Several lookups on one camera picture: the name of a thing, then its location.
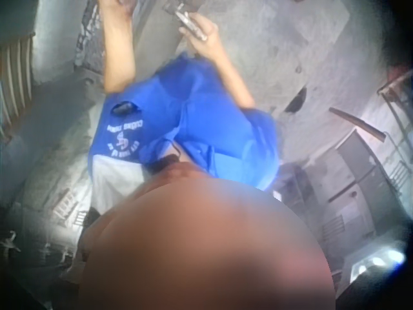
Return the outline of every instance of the blue shirt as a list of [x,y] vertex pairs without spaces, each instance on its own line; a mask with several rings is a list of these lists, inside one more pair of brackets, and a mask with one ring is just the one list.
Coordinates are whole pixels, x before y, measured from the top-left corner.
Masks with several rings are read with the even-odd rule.
[[276,139],[270,115],[239,109],[207,60],[182,54],[107,98],[89,169],[96,154],[153,163],[175,141],[212,176],[265,190],[279,167]]

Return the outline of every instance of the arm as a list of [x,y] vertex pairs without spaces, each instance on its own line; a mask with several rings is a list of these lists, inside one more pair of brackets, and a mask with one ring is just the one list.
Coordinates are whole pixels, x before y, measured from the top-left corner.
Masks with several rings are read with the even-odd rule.
[[118,0],[99,0],[99,6],[105,35],[105,92],[122,92],[136,76],[132,14]]
[[188,43],[198,54],[209,59],[214,64],[226,90],[234,98],[237,106],[241,109],[255,108],[254,98],[225,52],[219,38],[218,26],[198,13],[190,14],[190,17],[208,36],[208,41],[202,42],[198,40],[185,28],[180,28],[179,31],[187,38]]

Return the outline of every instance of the shirt logo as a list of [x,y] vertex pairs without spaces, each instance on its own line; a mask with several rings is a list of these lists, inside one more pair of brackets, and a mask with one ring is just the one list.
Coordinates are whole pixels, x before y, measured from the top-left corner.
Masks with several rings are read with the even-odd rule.
[[125,123],[120,126],[110,126],[108,125],[107,131],[117,134],[117,144],[114,146],[113,143],[108,144],[108,148],[111,153],[111,157],[115,158],[127,158],[131,156],[134,152],[136,152],[137,148],[139,147],[139,142],[134,141],[133,144],[130,146],[129,139],[125,138],[125,131],[126,130],[137,130],[143,126],[143,120],[135,121],[133,123]]
[[117,147],[121,147],[121,150],[125,150],[129,145],[129,140],[124,139],[123,132],[117,135]]

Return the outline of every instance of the hand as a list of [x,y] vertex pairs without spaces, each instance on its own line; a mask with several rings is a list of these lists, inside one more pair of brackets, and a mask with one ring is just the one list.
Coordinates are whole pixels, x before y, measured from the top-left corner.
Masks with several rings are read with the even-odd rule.
[[225,57],[226,53],[221,43],[221,38],[219,37],[218,26],[199,13],[190,13],[189,17],[193,19],[202,29],[204,34],[208,36],[208,40],[205,42],[201,41],[197,39],[191,31],[181,27],[179,28],[179,32],[186,37],[188,44],[192,46],[199,55],[211,60],[212,62],[218,61],[222,57]]

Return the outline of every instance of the light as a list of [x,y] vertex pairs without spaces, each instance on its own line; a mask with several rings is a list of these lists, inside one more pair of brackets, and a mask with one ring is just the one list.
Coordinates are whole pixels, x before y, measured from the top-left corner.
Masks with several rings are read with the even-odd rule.
[[366,266],[361,265],[361,266],[359,267],[359,275],[361,275],[362,273],[364,273],[366,270],[367,270]]
[[395,261],[398,264],[402,264],[405,261],[405,255],[395,250],[390,250],[389,252],[387,252],[387,254],[391,260]]
[[379,258],[379,257],[373,257],[372,261],[373,261],[373,264],[376,265],[376,266],[379,266],[379,267],[386,266],[385,261],[382,260],[382,259]]

